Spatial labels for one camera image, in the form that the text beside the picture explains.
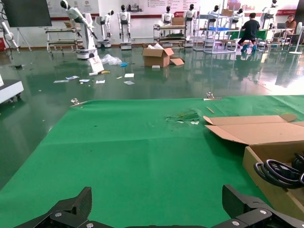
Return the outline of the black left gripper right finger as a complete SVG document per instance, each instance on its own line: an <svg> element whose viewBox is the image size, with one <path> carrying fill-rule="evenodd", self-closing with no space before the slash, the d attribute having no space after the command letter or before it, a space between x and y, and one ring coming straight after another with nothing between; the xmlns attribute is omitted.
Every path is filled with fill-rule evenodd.
<svg viewBox="0 0 304 228"><path fill-rule="evenodd" d="M231 185L222 187L222 206L230 216L216 228L302 228L304 222L280 213L258 197L244 195Z"/></svg>

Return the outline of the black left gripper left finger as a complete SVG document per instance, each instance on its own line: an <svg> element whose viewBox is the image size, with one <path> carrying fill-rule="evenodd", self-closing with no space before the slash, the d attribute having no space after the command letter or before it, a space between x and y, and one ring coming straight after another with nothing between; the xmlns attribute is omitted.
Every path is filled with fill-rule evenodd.
<svg viewBox="0 0 304 228"><path fill-rule="evenodd" d="M48 212L18 225L18 228L103 228L104 224L89 220L92 210L92 188L84 187L69 199L58 201Z"/></svg>

